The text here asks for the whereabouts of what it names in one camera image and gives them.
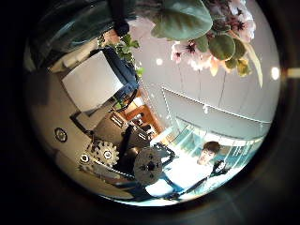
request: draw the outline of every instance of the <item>ceiling light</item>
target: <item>ceiling light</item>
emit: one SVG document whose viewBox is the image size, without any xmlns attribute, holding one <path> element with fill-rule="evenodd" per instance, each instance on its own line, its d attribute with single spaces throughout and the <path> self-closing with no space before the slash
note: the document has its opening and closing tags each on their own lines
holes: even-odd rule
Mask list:
<svg viewBox="0 0 300 225">
<path fill-rule="evenodd" d="M 273 80 L 276 81 L 279 78 L 279 76 L 280 76 L 280 70 L 279 70 L 279 68 L 272 67 L 271 74 L 272 74 Z"/>
<path fill-rule="evenodd" d="M 161 66 L 163 63 L 162 59 L 161 58 L 157 58 L 157 65 L 158 66 Z"/>
</svg>

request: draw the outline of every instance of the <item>metal gear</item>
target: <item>metal gear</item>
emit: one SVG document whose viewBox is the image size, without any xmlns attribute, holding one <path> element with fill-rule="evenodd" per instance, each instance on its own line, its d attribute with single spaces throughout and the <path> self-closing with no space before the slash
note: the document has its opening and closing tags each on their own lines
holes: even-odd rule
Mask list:
<svg viewBox="0 0 300 225">
<path fill-rule="evenodd" d="M 90 150 L 93 158 L 100 163 L 112 167 L 117 164 L 119 159 L 119 152 L 116 150 L 116 146 L 113 146 L 111 142 L 99 141 L 94 148 Z"/>
</svg>

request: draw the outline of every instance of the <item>white ceiling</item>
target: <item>white ceiling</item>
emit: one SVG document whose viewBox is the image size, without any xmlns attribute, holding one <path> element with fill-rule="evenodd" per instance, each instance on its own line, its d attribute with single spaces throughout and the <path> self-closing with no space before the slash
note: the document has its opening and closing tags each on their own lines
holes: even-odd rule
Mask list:
<svg viewBox="0 0 300 225">
<path fill-rule="evenodd" d="M 145 69 L 142 88 L 150 98 L 146 102 L 152 105 L 163 125 L 171 124 L 168 114 L 172 118 L 180 114 L 201 128 L 214 127 L 214 131 L 228 135 L 245 133 L 248 137 L 258 137 L 267 132 L 278 103 L 280 81 L 271 77 L 272 67 L 279 68 L 278 51 L 270 26 L 258 5 L 247 1 L 247 8 L 257 25 L 251 45 L 261 59 L 262 88 L 253 65 L 252 74 L 245 78 L 239 77 L 236 71 L 228 74 L 222 68 L 213 77 L 209 69 L 194 71 L 185 62 L 176 65 L 171 61 L 173 42 L 152 37 L 150 22 L 136 21 L 130 27 L 132 38 L 138 39 L 141 46 L 134 55 L 137 63 L 142 62 Z M 158 58 L 163 60 L 161 66 L 156 63 Z M 208 114 L 201 113 L 203 103 L 213 110 Z M 258 124 L 263 124 L 263 129 L 257 129 Z"/>
</svg>

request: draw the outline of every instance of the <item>white shirt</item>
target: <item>white shirt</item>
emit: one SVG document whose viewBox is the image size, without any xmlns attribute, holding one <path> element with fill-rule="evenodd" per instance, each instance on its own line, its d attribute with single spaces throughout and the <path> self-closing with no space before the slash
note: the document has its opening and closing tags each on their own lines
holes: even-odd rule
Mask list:
<svg viewBox="0 0 300 225">
<path fill-rule="evenodd" d="M 213 165 L 199 165 L 197 157 L 180 156 L 164 168 L 164 172 L 169 179 L 184 190 L 191 188 L 200 180 L 208 176 L 213 171 Z M 147 192 L 155 197 L 161 197 L 173 192 L 173 188 L 164 179 L 145 188 Z"/>
</svg>

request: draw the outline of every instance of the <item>artificial flower arrangement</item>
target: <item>artificial flower arrangement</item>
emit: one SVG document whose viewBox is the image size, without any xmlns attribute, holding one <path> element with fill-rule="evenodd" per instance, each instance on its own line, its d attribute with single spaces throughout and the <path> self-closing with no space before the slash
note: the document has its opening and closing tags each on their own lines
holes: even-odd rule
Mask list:
<svg viewBox="0 0 300 225">
<path fill-rule="evenodd" d="M 245 0 L 137 0 L 137 14 L 150 19 L 156 38 L 174 40 L 171 59 L 186 61 L 195 70 L 210 68 L 213 76 L 219 66 L 250 74 L 249 59 L 257 70 L 260 61 L 249 42 L 256 29 Z"/>
</svg>

